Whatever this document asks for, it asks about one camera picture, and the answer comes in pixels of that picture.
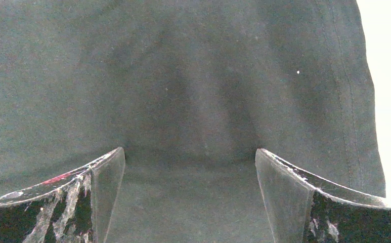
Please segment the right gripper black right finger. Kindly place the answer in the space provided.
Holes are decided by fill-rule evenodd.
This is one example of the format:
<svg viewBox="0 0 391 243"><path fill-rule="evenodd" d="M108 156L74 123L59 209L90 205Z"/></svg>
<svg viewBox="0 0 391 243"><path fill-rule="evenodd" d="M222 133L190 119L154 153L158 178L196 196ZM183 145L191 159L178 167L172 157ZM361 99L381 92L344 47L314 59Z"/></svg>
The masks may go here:
<svg viewBox="0 0 391 243"><path fill-rule="evenodd" d="M391 242L391 203L260 148L255 166L273 242Z"/></svg>

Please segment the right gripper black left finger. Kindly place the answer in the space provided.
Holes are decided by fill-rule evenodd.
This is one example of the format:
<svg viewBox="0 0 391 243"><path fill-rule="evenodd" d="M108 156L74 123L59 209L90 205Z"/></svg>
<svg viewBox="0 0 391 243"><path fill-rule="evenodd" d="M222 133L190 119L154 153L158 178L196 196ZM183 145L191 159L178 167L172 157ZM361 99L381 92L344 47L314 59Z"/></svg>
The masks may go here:
<svg viewBox="0 0 391 243"><path fill-rule="evenodd" d="M124 149L0 196L0 242L106 242L125 170Z"/></svg>

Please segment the black t-shirt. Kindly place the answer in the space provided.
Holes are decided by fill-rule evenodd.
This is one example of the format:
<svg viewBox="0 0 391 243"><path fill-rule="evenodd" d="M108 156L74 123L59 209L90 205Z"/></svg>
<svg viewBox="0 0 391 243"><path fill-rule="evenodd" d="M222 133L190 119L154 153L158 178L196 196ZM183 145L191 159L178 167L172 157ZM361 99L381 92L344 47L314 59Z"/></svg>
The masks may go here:
<svg viewBox="0 0 391 243"><path fill-rule="evenodd" d="M109 241L267 241L265 148L384 197L356 1L0 1L0 196L117 147Z"/></svg>

